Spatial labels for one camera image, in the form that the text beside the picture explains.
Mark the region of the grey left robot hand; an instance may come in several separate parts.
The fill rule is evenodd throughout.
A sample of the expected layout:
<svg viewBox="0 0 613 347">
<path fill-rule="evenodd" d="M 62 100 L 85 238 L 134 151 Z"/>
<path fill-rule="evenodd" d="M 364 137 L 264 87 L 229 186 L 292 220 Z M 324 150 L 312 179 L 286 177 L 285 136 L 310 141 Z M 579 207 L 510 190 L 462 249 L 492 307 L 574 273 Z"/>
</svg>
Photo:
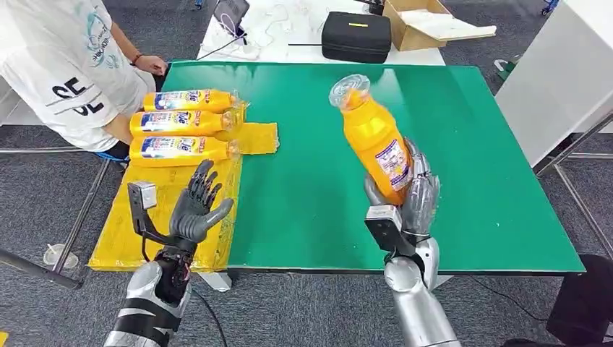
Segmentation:
<svg viewBox="0 0 613 347">
<path fill-rule="evenodd" d="M 195 244 L 204 241 L 207 232 L 231 211 L 234 200 L 225 198 L 216 208 L 213 203 L 222 184 L 216 182 L 218 172 L 213 162 L 205 159 L 198 165 L 187 187 L 181 191 L 169 222 L 170 234 Z"/>
</svg>

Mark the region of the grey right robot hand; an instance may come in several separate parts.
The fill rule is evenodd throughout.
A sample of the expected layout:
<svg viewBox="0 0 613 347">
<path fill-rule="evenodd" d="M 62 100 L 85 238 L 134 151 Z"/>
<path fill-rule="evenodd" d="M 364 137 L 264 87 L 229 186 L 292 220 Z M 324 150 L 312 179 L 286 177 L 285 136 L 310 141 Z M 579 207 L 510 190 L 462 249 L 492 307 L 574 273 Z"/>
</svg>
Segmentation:
<svg viewBox="0 0 613 347">
<path fill-rule="evenodd" d="M 413 178 L 403 203 L 398 206 L 401 233 L 413 243 L 419 243 L 430 238 L 429 228 L 437 208 L 440 181 L 432 173 L 425 154 L 409 138 L 404 137 L 403 141 L 413 162 Z"/>
</svg>

